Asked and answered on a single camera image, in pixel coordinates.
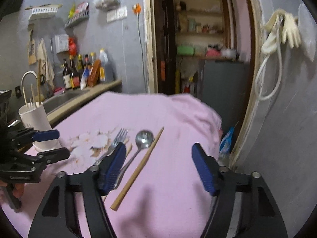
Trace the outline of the person left hand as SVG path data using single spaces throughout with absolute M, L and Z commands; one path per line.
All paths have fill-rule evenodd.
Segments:
M 5 188 L 5 190 L 7 191 L 7 194 L 9 195 L 9 198 L 13 202 L 19 202 L 25 190 L 25 184 L 23 183 L 16 183 L 11 185 L 1 180 L 0 186 Z

